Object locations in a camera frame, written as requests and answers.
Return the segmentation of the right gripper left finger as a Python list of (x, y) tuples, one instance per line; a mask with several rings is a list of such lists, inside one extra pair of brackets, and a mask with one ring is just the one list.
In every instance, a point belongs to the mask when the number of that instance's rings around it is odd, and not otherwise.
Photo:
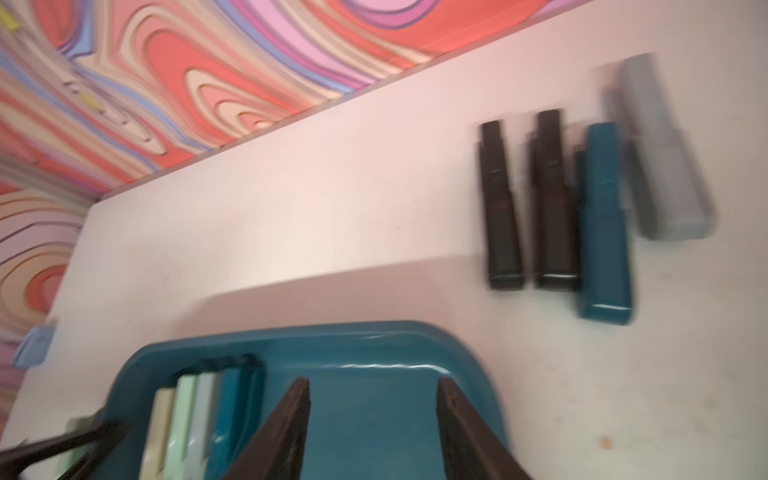
[(310, 411), (310, 382), (308, 378), (299, 377), (223, 479), (299, 479)]

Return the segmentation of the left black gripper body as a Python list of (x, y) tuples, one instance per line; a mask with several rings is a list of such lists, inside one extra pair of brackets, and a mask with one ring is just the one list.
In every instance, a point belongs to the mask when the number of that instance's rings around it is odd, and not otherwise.
[(126, 434), (120, 421), (107, 421), (72, 433), (28, 443), (1, 452), (1, 478), (20, 479), (31, 465), (89, 445), (79, 460), (60, 479), (89, 479), (97, 467), (119, 445)]

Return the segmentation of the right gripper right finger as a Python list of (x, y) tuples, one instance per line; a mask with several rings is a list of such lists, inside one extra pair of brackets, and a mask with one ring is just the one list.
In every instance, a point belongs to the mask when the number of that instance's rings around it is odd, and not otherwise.
[(531, 479), (452, 378), (439, 379), (436, 402), (447, 479)]

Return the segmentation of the teal pliers front row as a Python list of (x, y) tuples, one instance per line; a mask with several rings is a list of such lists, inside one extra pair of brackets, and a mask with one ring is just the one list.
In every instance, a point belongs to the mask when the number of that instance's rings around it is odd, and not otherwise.
[(221, 479), (258, 428), (263, 377), (264, 369), (255, 363), (223, 372), (205, 480)]

